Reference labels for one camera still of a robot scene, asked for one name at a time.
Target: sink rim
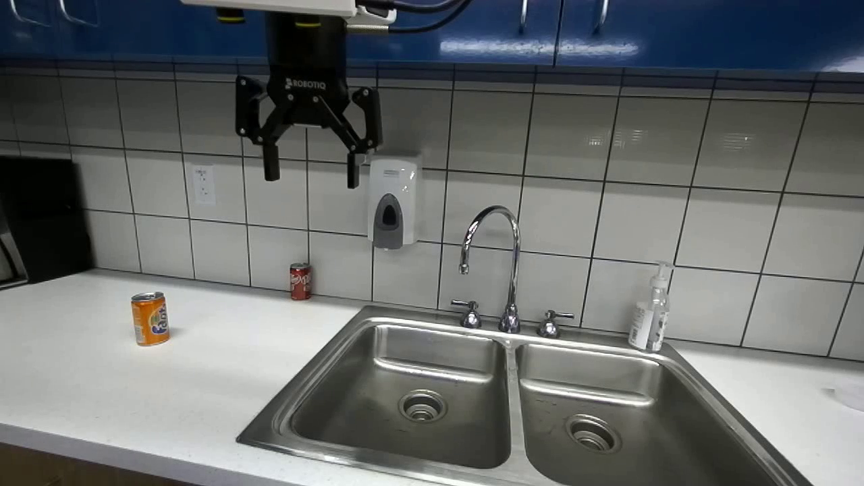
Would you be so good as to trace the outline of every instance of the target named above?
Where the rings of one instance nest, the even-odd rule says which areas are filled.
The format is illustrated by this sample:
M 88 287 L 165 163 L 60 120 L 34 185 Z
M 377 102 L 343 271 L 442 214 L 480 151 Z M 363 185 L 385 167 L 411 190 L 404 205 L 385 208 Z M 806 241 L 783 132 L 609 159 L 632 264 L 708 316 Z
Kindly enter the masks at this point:
M 490 340 L 504 349 L 504 382 L 508 382 L 508 411 L 511 411 L 511 455 L 500 467 L 475 471 L 462 465 L 444 465 L 432 459 L 400 456 L 369 448 L 350 448 L 339 444 L 308 440 L 297 436 L 288 421 L 297 415 L 313 384 L 326 375 L 339 357 L 361 338 L 367 326 L 404 326 L 421 333 L 440 333 L 457 338 Z M 592 334 L 592 333 L 566 333 L 558 340 L 538 334 L 501 334 L 494 326 L 466 330 L 457 326 L 451 314 L 421 314 L 421 311 L 397 311 L 382 306 L 363 306 L 238 436 L 238 444 L 270 448 L 292 456 L 374 471 L 415 482 L 432 483 L 552 483 L 546 479 L 527 456 L 523 444 L 523 411 L 521 411 L 521 370 L 515 351 L 552 349 L 573 353 L 602 353 L 620 357 L 633 361 L 658 364 L 698 399 L 704 414 L 713 414 L 735 440 L 739 440 L 777 483 L 810 483 L 772 444 L 766 444 L 745 415 L 739 415 L 671 347 L 663 347 L 658 353 L 644 353 L 627 349 L 620 338 Z

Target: red can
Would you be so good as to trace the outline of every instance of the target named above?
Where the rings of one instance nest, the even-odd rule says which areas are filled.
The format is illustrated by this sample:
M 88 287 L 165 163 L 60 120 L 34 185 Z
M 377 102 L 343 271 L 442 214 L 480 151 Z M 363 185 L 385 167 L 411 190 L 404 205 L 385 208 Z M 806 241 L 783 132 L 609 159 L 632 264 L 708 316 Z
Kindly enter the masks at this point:
M 292 299 L 313 297 L 313 267 L 308 262 L 297 262 L 288 267 L 288 297 Z

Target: hand soap bottle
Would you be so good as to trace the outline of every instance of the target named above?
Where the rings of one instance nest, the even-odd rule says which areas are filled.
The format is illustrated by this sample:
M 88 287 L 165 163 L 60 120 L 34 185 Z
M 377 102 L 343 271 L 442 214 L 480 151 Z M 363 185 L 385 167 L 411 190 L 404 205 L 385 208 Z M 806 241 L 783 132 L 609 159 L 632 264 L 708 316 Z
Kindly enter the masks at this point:
M 629 326 L 629 347 L 650 353 L 660 351 L 669 322 L 669 278 L 671 264 L 658 262 L 650 283 L 650 299 L 636 306 L 636 320 Z

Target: metal faucet spout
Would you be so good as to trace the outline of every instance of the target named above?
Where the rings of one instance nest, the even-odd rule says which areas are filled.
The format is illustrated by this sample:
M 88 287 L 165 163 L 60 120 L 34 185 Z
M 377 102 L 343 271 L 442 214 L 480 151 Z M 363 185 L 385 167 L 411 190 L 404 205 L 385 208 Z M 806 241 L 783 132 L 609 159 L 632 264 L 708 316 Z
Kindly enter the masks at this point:
M 511 237 L 513 237 L 513 267 L 511 267 L 511 289 L 508 289 L 508 307 L 501 314 L 501 322 L 500 322 L 500 330 L 501 333 L 517 333 L 521 324 L 517 324 L 517 306 L 515 306 L 515 283 L 517 283 L 517 253 L 521 253 L 521 247 L 517 247 L 517 218 L 504 208 L 504 205 L 488 205 L 482 208 L 470 225 L 466 225 L 466 233 L 462 237 L 462 260 L 458 260 L 458 271 L 466 274 L 470 271 L 470 248 L 473 248 L 473 241 L 480 230 L 480 225 L 486 222 L 488 214 L 500 214 L 508 218 L 511 225 Z

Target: double sink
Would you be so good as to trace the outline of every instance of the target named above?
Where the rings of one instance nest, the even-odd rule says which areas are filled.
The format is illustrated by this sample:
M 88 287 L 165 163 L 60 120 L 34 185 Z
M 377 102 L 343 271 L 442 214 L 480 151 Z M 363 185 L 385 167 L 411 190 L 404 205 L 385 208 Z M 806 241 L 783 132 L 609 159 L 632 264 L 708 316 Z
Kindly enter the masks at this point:
M 363 307 L 239 444 L 435 483 L 806 483 L 669 347 Z

